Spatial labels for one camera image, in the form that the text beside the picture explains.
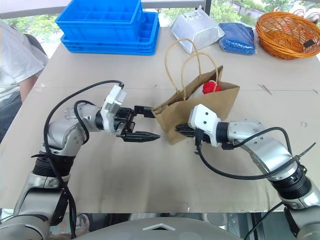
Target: brown paper bag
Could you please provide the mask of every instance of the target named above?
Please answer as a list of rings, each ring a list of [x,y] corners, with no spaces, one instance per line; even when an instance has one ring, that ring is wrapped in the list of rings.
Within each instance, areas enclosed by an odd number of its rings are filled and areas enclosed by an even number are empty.
[[[195,53],[185,61],[181,70],[181,84],[183,91],[178,89],[177,85],[172,79],[167,64],[169,50],[174,44],[180,41],[190,41],[195,49]],[[202,73],[199,55],[205,55],[209,57],[215,69],[211,72]],[[196,77],[192,82],[190,82],[186,87],[184,87],[184,68],[186,64],[194,57],[197,57],[198,60],[199,76]],[[186,138],[185,136],[176,132],[176,126],[188,122],[190,112],[196,105],[205,105],[207,108],[214,111],[221,120],[224,120],[228,117],[228,114],[236,100],[240,87],[232,83],[221,81],[223,66],[217,67],[215,61],[207,53],[198,52],[195,44],[191,40],[187,38],[179,39],[168,48],[165,54],[165,68],[168,77],[176,90],[176,93],[161,105],[154,107],[152,109],[152,113],[161,125],[163,131],[166,133],[169,142],[172,145]],[[200,97],[188,99],[189,96],[199,86],[208,82],[209,80],[216,81],[216,83],[221,86],[221,91],[215,92],[214,89],[214,91],[211,93],[207,93]]]

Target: orange basket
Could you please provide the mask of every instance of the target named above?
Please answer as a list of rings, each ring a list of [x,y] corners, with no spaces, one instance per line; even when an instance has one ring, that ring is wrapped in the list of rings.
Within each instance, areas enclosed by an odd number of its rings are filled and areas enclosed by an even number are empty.
[[[278,59],[309,58],[320,53],[320,29],[303,17],[270,12],[258,19],[255,28],[261,47]]]

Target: white plastic package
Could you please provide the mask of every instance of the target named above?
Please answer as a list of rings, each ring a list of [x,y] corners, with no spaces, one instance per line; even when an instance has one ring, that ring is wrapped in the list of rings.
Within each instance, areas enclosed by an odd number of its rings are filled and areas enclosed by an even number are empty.
[[[218,23],[201,9],[178,15],[170,29],[177,39],[190,39],[198,49],[215,43],[225,34]],[[180,44],[189,54],[195,51],[189,41],[181,41]]]

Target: stacked blue bins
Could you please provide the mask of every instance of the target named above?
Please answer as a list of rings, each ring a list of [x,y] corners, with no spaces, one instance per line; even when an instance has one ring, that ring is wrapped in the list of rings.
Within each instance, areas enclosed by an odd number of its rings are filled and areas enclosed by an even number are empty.
[[[160,27],[141,0],[72,0],[55,22],[70,52],[92,54],[153,55]]]

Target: paper bag handle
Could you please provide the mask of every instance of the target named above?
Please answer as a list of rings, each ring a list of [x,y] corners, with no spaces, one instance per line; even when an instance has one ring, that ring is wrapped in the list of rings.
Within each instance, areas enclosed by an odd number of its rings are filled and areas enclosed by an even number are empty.
[[[213,92],[215,92],[216,89],[217,89],[217,85],[218,85],[219,78],[218,78],[218,67],[217,67],[217,64],[216,64],[215,60],[214,60],[209,54],[207,54],[207,53],[205,53],[205,52],[202,52],[202,51],[196,52],[196,53],[194,53],[193,55],[191,55],[187,60],[185,60],[183,66],[182,66],[182,69],[181,69],[181,85],[182,85],[182,87],[183,87],[183,101],[185,101],[185,100],[186,100],[186,97],[187,97],[186,87],[185,87],[185,83],[184,83],[184,79],[185,79],[185,78],[184,78],[185,67],[186,67],[187,63],[188,63],[191,59],[193,59],[195,56],[197,56],[198,61],[199,61],[199,55],[205,55],[205,56],[207,56],[207,57],[211,60],[213,66],[214,66],[214,68],[215,68],[215,83],[216,83],[215,86],[214,86]]]
[[[170,74],[170,71],[169,71],[169,68],[168,68],[168,53],[170,51],[170,49],[177,43],[180,43],[181,41],[189,41],[190,43],[192,43],[193,47],[194,47],[194,50],[196,53],[198,53],[198,49],[195,45],[195,43],[188,39],[188,38],[180,38],[178,40],[176,40],[174,43],[172,43],[168,49],[166,50],[165,52],[165,57],[164,57],[164,66],[165,66],[165,70],[166,70],[166,74],[168,75],[169,79],[170,79],[170,82],[172,83],[173,87],[175,88],[175,91],[178,93],[179,92],[179,89],[178,89],[178,86],[176,85],[174,79],[172,78],[171,74]],[[198,59],[198,66],[199,66],[199,75],[201,75],[201,67],[200,67],[200,58],[199,56],[197,55],[197,59]]]

